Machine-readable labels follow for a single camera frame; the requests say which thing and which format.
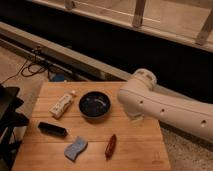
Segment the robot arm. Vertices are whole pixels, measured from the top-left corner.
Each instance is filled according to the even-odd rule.
[[[213,105],[153,91],[156,77],[137,70],[118,91],[118,100],[131,118],[143,114],[213,142]]]

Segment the black wall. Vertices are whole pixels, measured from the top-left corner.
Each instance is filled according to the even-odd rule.
[[[213,102],[213,53],[23,0],[0,1],[0,20],[130,73],[147,68],[160,85]]]

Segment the black cable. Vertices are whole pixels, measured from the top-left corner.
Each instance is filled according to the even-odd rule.
[[[32,70],[32,67],[34,66],[40,66],[40,68],[38,68],[36,71]],[[50,78],[50,67],[53,66],[53,64],[47,62],[46,60],[40,60],[37,61],[35,60],[34,62],[31,62],[28,66],[24,67],[21,71],[21,75],[23,77],[31,77],[34,76],[36,74],[41,74],[43,72],[45,72],[46,70],[48,71],[48,79]]]
[[[9,79],[16,77],[17,75],[19,75],[19,73],[22,71],[22,69],[24,68],[24,66],[27,64],[29,59],[26,59],[26,61],[24,62],[24,64],[21,66],[21,68],[18,70],[18,72],[15,75],[12,75],[10,77],[8,77],[7,79],[5,79],[4,81],[2,81],[0,84],[4,84],[6,83]]]
[[[8,77],[7,79],[5,79],[0,84],[4,84],[9,79],[18,76],[19,73],[21,73],[21,75],[23,77],[32,77],[32,76],[34,76],[36,74],[41,74],[41,73],[44,73],[45,71],[47,71],[48,79],[50,80],[50,73],[54,73],[51,70],[51,67],[53,67],[54,64],[48,62],[46,59],[44,59],[44,60],[40,60],[40,59],[38,60],[37,59],[37,55],[39,55],[41,53],[41,50],[42,50],[41,47],[36,47],[35,49],[32,49],[32,51],[31,51],[32,54],[31,53],[28,54],[28,59],[26,59],[26,61],[21,66],[21,68],[18,70],[18,72],[15,75],[12,75],[12,76]],[[29,65],[25,66],[29,60],[32,61],[32,62]],[[40,67],[37,70],[34,71],[32,69],[32,67],[35,67],[35,66],[40,66]]]

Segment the wooden table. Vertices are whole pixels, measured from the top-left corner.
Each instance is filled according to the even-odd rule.
[[[170,170],[158,121],[145,117],[133,122],[117,101],[117,90],[123,82],[44,83],[35,105],[23,144],[17,154],[13,171],[143,171]],[[66,92],[76,90],[77,97],[60,120],[51,117],[49,109]],[[111,100],[110,116],[101,123],[89,123],[78,108],[80,98],[89,91],[101,91]],[[42,134],[40,121],[56,124],[68,130],[60,139]],[[105,159],[105,149],[112,134],[117,144],[112,158]],[[64,156],[64,149],[77,136],[88,141],[87,149],[76,162]]]

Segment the floor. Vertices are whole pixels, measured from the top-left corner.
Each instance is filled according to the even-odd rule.
[[[25,62],[25,59],[16,54],[0,47],[0,82],[7,77],[14,75]],[[8,80],[4,86],[18,86],[21,88],[19,97],[25,103],[19,108],[30,117],[33,106],[36,102],[40,87],[44,81],[48,81],[47,73],[24,78],[21,75]],[[17,139],[22,139],[24,129],[17,129],[15,135]],[[202,147],[198,142],[191,142],[184,136],[174,133],[171,128],[163,128],[162,134],[172,171],[212,171],[213,170],[213,152],[206,147]],[[7,167],[0,161],[0,170],[8,171]]]

